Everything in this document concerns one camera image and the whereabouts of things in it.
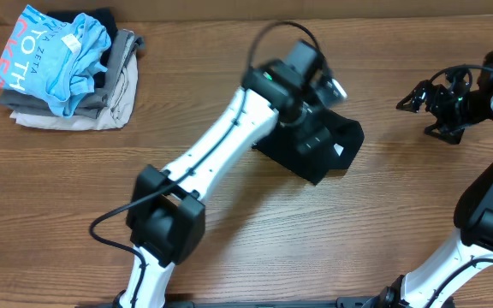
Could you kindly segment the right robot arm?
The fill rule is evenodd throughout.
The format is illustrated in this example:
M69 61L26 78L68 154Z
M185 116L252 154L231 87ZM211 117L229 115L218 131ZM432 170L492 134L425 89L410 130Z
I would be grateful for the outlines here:
M473 70L479 70L474 77ZM446 84L423 80L397 105L436 118L425 134L451 145L467 127L493 121L493 51L482 64L439 71ZM454 231L417 269L399 276L367 307L450 307L452 296L476 274L493 265L493 163L463 192L454 210Z

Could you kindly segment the folded grey garment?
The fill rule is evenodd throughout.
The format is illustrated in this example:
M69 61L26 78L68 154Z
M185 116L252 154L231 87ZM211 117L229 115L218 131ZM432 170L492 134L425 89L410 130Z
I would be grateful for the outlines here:
M102 108L108 105L110 95L115 91L120 72L129 62L137 49L145 46L144 39L132 31L122 29L117 32L108 60L105 64L104 84L95 86L94 93L87 94L80 102L75 116L96 119ZM13 111L35 116L54 116L46 102L16 91L4 90L0 96L0 105Z

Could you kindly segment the light blue printed t-shirt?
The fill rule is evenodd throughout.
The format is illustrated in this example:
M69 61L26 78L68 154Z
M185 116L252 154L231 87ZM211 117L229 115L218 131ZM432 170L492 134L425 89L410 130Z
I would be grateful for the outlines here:
M70 117L94 92L93 76L107 71L101 57L110 47L106 27L90 15L68 23L27 5L0 56L0 89L36 97L55 116Z

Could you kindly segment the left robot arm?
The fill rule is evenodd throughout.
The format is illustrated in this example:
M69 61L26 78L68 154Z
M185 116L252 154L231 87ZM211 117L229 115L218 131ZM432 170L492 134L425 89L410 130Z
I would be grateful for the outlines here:
M260 140L313 114L317 72L323 88L340 96L326 68L318 46L304 40L285 60L249 67L226 110L189 150L161 170L148 165L140 172L126 216L134 267L117 307L164 305L174 267L205 233L205 202L220 180Z

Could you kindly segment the black t-shirt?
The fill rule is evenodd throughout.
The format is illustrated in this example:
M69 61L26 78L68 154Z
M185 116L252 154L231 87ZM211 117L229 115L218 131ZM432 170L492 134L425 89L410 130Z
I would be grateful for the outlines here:
M364 139L358 121L320 110L297 124L277 125L253 148L316 185L331 170L347 170Z

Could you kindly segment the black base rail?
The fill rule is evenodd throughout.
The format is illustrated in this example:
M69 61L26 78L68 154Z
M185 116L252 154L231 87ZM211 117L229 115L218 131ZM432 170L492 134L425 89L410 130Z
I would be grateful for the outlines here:
M164 308L362 308L371 307L371 297L341 297L334 300L268 301L233 303L194 303L192 301L167 302Z

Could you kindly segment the folded beige garment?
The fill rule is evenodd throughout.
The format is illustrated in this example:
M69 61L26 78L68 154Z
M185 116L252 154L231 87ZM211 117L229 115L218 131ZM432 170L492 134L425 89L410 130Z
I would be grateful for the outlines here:
M120 72L108 105L102 108L96 119L83 115L73 115L69 118L29 115L17 111L13 111L10 118L24 127L49 130L100 131L123 128L129 122L134 110L138 78L137 58L136 53L133 53Z

